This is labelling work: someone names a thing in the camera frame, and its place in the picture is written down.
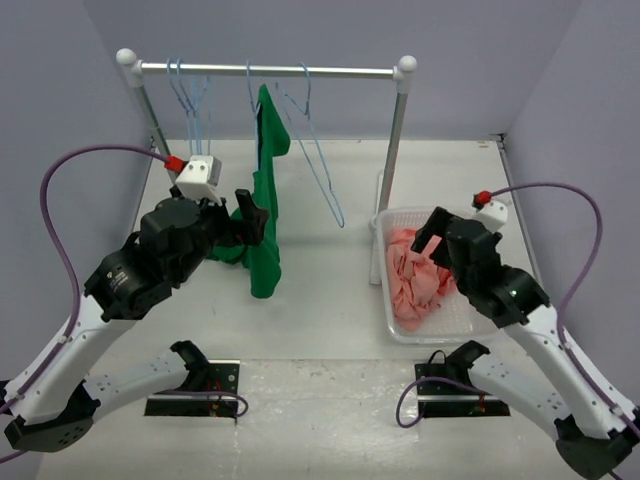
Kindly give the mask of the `pink t shirt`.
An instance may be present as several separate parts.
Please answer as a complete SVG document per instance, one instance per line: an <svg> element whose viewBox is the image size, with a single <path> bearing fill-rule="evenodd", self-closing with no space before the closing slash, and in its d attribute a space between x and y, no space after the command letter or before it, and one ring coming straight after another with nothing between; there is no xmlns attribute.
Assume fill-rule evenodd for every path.
<svg viewBox="0 0 640 480"><path fill-rule="evenodd" d="M385 254L394 319L409 332L417 331L445 298L457 292L452 273L430 258L440 238L432 237L424 251L416 253L411 250L416 232L393 228Z"/></svg>

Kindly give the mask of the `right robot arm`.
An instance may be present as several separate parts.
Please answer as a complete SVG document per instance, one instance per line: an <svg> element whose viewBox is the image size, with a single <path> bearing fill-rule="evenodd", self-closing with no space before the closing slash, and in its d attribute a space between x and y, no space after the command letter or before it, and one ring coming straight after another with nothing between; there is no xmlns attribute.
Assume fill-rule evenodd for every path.
<svg viewBox="0 0 640 480"><path fill-rule="evenodd" d="M486 346L469 341L450 354L446 380L456 392L498 398L554 442L564 462L584 479L601 479L639 444L639 407L598 370L561 325L540 284L504 264L497 251L506 216L481 210L470 219L437 207L411 246L449 269L458 291L533 360L548 383L510 368Z"/></svg>

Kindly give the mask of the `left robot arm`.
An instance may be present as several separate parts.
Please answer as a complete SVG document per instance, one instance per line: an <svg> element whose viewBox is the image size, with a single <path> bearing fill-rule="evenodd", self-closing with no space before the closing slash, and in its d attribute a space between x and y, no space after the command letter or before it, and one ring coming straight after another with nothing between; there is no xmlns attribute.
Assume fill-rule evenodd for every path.
<svg viewBox="0 0 640 480"><path fill-rule="evenodd" d="M21 452L66 449L109 413L156 393L201 394L209 361L191 341L177 341L152 360L115 375L90 369L152 308L169 299L216 246L257 246L269 218L249 191L235 192L240 215L224 203L172 197L145 214L138 231L106 256L86 281L78 311L41 354L1 385L12 419L4 434Z"/></svg>

